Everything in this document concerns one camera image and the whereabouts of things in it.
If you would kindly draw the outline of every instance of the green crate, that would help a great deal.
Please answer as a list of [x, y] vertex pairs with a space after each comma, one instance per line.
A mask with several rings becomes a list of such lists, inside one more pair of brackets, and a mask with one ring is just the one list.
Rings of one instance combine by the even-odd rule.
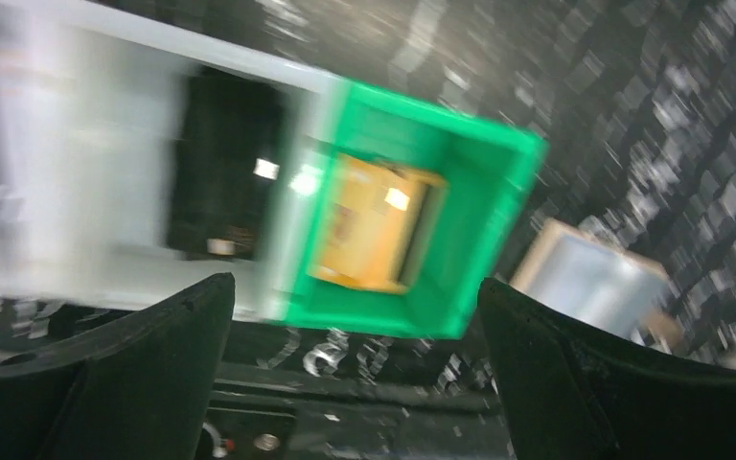
[[[285, 322], [398, 337], [460, 337], [475, 296], [518, 217], [541, 165], [534, 133], [349, 82]], [[406, 294], [350, 290], [313, 278], [325, 239], [336, 153], [381, 157], [448, 182], [418, 280]]]

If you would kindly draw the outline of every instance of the cardboard box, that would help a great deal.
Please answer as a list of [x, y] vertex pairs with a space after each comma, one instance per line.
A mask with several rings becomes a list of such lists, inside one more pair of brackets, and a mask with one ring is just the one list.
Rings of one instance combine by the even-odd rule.
[[[661, 331], [663, 321], [648, 315], [668, 281], [660, 263], [550, 218], [509, 284], [555, 311], [627, 338], [646, 318]], [[669, 326], [664, 331], [673, 334]]]
[[326, 240], [312, 276], [401, 293], [415, 281], [444, 199], [437, 174], [338, 157]]

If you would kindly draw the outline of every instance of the metal surface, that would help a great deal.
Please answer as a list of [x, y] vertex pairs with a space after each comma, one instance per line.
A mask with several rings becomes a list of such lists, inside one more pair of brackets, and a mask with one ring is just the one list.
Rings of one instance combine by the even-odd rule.
[[523, 291], [591, 326], [628, 337], [650, 312], [666, 278], [603, 245], [562, 236]]
[[270, 452], [277, 449], [281, 445], [281, 441], [275, 436], [267, 433], [255, 438], [253, 444], [258, 450]]

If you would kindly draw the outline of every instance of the screw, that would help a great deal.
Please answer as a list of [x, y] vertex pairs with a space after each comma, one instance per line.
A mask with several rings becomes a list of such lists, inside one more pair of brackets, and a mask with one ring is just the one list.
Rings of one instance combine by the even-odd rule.
[[269, 452], [277, 449], [281, 445], [281, 440], [271, 434], [262, 434], [255, 438], [253, 444], [256, 449]]

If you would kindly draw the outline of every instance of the white frame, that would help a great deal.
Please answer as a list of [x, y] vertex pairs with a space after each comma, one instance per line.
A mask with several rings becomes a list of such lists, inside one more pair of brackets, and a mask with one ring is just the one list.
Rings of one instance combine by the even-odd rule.
[[[333, 120], [331, 116], [334, 104], [339, 99], [337, 91], [341, 87], [341, 77], [281, 57], [271, 56], [207, 35], [179, 29], [175, 26], [84, 0], [0, 0], [0, 4], [22, 9], [28, 15], [42, 18], [50, 23], [72, 27], [72, 31], [83, 30], [90, 34], [97, 33], [119, 38], [191, 58], [242, 76], [269, 81], [285, 89], [287, 87], [291, 88], [291, 91], [299, 96], [301, 106], [298, 123], [291, 134], [292, 155], [282, 166], [281, 174], [297, 174], [308, 167], [319, 168], [322, 161], [324, 161], [324, 156], [319, 153], [317, 145], [319, 143], [329, 143], [332, 140]], [[86, 43], [88, 40], [88, 37], [85, 36], [82, 42]], [[88, 53], [86, 51], [88, 48], [83, 49], [82, 46], [80, 48], [83, 50], [82, 52]], [[110, 56], [113, 56], [110, 54], [112, 53], [111, 49], [108, 49], [107, 52]], [[100, 92], [101, 79], [112, 78], [112, 72], [112, 69], [99, 69], [96, 73], [103, 73], [104, 75], [96, 78], [89, 77], [91, 80], [86, 84], [86, 87], [92, 87], [96, 92]], [[79, 106], [76, 107], [76, 110], [78, 113], [83, 113], [85, 108]], [[78, 142], [94, 144], [95, 136], [101, 138], [104, 134], [106, 123], [94, 126], [77, 126], [77, 128], [83, 128], [88, 137], [85, 141], [79, 140]], [[95, 149], [99, 153], [104, 149], [111, 149], [111, 147], [96, 146]], [[101, 181], [104, 183], [104, 177], [90, 177], [90, 179], [98, 183]], [[270, 319], [280, 319], [286, 314], [286, 291], [290, 289], [294, 282], [299, 257], [305, 244], [297, 236], [308, 233], [303, 229], [308, 229], [310, 225], [310, 206], [315, 202], [314, 194], [302, 195], [291, 193], [289, 190], [287, 192], [278, 196], [278, 199], [274, 202], [274, 207], [270, 210], [272, 228], [275, 231], [267, 236], [269, 241], [267, 246], [270, 249], [261, 266], [266, 277], [260, 280], [258, 278], [248, 279], [247, 275], [249, 273], [246, 272], [251, 270], [246, 265], [240, 266], [242, 273], [234, 270], [234, 274], [239, 275], [240, 280], [237, 286], [237, 304], [244, 307], [246, 311], [253, 311], [259, 317]], [[98, 200], [95, 202], [107, 202], [102, 198], [95, 199]], [[82, 233], [86, 231], [83, 230], [83, 227], [88, 227], [88, 225], [78, 225], [77, 227], [79, 228], [72, 231]], [[43, 251], [36, 250], [35, 253], [42, 254]], [[58, 263], [57, 268], [53, 271], [83, 270], [84, 264], [88, 264], [88, 261], [84, 262], [82, 256], [78, 256], [77, 259], [81, 260], [80, 263], [77, 263], [77, 266], [68, 266], [71, 261], [63, 261]], [[17, 271], [22, 273], [34, 272], [36, 270], [33, 265], [37, 264], [33, 262], [30, 262], [29, 265], [23, 264]], [[94, 274], [92, 269], [86, 271], [89, 273], [84, 273], [82, 278], [89, 278]], [[132, 310], [144, 308], [161, 300], [157, 298], [157, 295], [138, 295], [138, 293], [128, 293], [123, 289], [115, 289], [112, 286], [100, 287], [99, 284], [95, 285], [94, 280], [88, 279], [81, 280], [83, 283], [78, 281], [77, 288], [65, 287], [65, 283], [60, 280], [51, 284], [41, 283], [40, 286], [35, 286], [34, 281], [25, 281], [27, 279], [25, 276], [19, 276], [18, 279], [22, 280], [19, 283], [20, 288], [14, 287], [14, 279], [8, 279], [3, 283], [7, 285], [4, 286], [3, 290], [18, 290], [36, 295], [56, 295], [90, 304]], [[67, 282], [71, 281], [70, 277], [67, 277], [66, 280]]]

